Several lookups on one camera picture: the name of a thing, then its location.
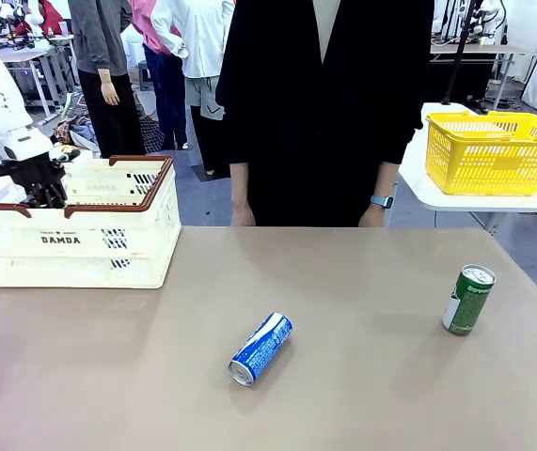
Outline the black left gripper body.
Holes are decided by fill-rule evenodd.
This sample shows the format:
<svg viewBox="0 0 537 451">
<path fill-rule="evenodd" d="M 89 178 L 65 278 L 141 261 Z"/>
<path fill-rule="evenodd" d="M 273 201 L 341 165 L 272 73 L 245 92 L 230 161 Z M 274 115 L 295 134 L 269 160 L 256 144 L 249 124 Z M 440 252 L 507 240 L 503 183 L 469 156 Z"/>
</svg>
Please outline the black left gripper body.
<svg viewBox="0 0 537 451">
<path fill-rule="evenodd" d="M 12 181 L 26 191 L 41 191 L 59 186 L 64 175 L 63 164 L 50 160 L 48 157 L 36 157 L 16 162 L 10 173 Z"/>
</svg>

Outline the person's right hand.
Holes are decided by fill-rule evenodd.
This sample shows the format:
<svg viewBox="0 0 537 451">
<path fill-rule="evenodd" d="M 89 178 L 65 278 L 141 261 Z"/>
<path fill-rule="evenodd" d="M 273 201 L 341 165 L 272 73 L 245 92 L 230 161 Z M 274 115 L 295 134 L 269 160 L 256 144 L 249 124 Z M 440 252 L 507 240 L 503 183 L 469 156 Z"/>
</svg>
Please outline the person's right hand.
<svg viewBox="0 0 537 451">
<path fill-rule="evenodd" d="M 253 211 L 247 203 L 233 203 L 232 204 L 231 225 L 232 226 L 255 226 L 256 225 L 256 220 L 255 220 Z"/>
</svg>

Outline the person's left hand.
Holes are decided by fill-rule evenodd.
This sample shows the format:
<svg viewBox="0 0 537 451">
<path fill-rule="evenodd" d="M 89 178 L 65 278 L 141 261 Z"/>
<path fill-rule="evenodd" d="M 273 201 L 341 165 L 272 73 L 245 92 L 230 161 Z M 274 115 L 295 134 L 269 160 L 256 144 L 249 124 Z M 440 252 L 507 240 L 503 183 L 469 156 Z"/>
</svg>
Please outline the person's left hand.
<svg viewBox="0 0 537 451">
<path fill-rule="evenodd" d="M 384 227 L 386 210 L 376 204 L 371 204 L 361 216 L 359 227 Z"/>
</svg>

